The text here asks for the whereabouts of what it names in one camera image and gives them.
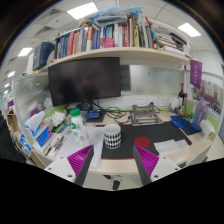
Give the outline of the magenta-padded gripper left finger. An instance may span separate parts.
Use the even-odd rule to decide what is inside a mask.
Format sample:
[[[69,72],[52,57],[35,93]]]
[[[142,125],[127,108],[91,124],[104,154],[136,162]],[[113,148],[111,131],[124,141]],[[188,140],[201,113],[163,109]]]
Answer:
[[[93,155],[94,147],[90,145],[68,157],[56,159],[45,168],[45,171],[82,186]]]

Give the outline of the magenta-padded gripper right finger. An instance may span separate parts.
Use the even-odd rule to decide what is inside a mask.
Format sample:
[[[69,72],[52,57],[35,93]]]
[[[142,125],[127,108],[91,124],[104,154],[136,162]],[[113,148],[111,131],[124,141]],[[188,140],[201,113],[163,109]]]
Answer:
[[[180,170],[180,167],[167,156],[159,157],[137,145],[133,146],[133,156],[143,185]]]

